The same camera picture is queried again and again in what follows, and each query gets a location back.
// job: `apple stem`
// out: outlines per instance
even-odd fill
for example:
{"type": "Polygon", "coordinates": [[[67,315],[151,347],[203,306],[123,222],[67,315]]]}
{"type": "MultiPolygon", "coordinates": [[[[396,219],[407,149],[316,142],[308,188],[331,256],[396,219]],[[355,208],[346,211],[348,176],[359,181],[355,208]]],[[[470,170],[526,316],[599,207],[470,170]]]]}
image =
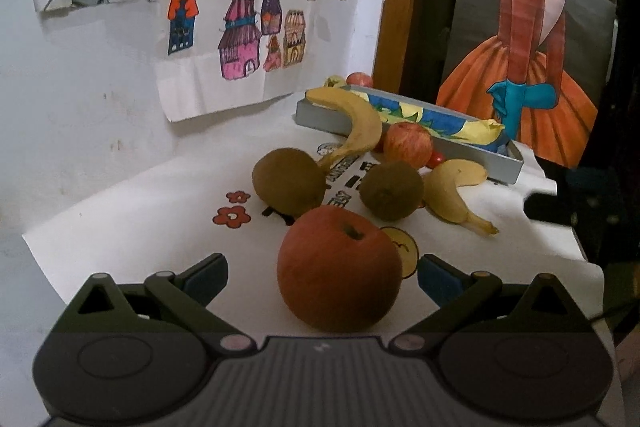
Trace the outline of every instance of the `apple stem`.
{"type": "Polygon", "coordinates": [[[355,239],[356,241],[359,241],[362,238],[364,238],[364,234],[361,232],[358,232],[358,230],[354,229],[349,223],[344,223],[342,226],[342,229],[344,230],[345,234],[347,234],[352,239],[355,239]]]}

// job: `gray tray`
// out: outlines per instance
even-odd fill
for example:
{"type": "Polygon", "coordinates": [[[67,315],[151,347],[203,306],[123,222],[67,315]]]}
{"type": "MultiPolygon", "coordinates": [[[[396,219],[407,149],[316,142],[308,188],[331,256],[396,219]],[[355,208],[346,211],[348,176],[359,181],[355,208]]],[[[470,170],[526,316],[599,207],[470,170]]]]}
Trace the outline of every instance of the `gray tray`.
{"type": "MultiPolygon", "coordinates": [[[[411,103],[429,110],[436,110],[440,113],[451,114],[466,121],[478,120],[478,118],[473,118],[472,116],[458,113],[444,107],[438,107],[431,103],[420,102],[419,100],[399,96],[397,94],[391,94],[377,89],[369,89],[367,87],[360,86],[348,86],[345,89],[359,90],[361,92],[366,92],[389,100],[411,103]]],[[[298,125],[303,127],[318,129],[320,131],[330,132],[339,136],[349,136],[349,133],[351,132],[351,120],[347,115],[333,109],[314,105],[306,98],[303,98],[298,102],[295,121],[298,125]]],[[[460,158],[479,163],[486,169],[489,174],[489,178],[497,182],[510,185],[514,184],[520,175],[520,170],[522,170],[522,155],[511,141],[508,142],[506,146],[508,156],[478,149],[477,147],[455,142],[447,138],[434,138],[433,141],[435,148],[439,152],[443,153],[447,159],[460,158]]]]}

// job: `apple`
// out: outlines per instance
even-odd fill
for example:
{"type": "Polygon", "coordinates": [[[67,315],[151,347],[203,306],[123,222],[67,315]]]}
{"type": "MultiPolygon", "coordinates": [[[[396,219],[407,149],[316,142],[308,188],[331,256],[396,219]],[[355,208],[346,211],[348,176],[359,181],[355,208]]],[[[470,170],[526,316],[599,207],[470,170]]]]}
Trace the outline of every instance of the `apple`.
{"type": "Polygon", "coordinates": [[[373,88],[373,78],[371,78],[367,73],[351,73],[347,77],[347,84],[350,84],[351,86],[373,88]]]}
{"type": "Polygon", "coordinates": [[[402,260],[385,232],[333,205],[303,214],[278,252],[278,288],[290,311],[330,333],[367,330],[398,297],[402,260]]]}
{"type": "Polygon", "coordinates": [[[421,169],[431,159],[433,139],[417,123],[398,122],[386,131],[384,153],[386,161],[404,161],[414,169],[421,169]]]}

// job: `cherry tomato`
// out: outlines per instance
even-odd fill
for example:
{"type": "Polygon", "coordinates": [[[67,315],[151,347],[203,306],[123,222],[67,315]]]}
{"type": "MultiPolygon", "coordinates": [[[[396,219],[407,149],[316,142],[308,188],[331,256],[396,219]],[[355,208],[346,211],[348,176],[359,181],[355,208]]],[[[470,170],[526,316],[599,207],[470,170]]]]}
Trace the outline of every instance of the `cherry tomato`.
{"type": "Polygon", "coordinates": [[[426,166],[428,168],[430,168],[430,169],[434,169],[438,165],[443,163],[445,160],[446,160],[446,158],[444,157],[444,154],[442,154],[441,152],[438,152],[436,150],[433,150],[433,153],[431,153],[431,158],[427,162],[426,166]]]}

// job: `kiwifruit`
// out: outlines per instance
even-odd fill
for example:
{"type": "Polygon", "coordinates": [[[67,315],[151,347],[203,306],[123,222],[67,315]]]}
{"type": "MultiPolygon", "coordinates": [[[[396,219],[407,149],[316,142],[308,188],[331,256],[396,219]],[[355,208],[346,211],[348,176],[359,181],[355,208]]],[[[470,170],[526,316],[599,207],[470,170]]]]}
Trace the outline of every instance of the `kiwifruit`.
{"type": "Polygon", "coordinates": [[[362,203],[382,221],[410,216],[422,202],[422,177],[403,161],[381,163],[364,176],[359,192],[362,203]]]}
{"type": "Polygon", "coordinates": [[[322,204],[326,179],[318,164],[299,149],[276,149],[254,167],[256,195],[286,216],[300,217],[322,204]]]}

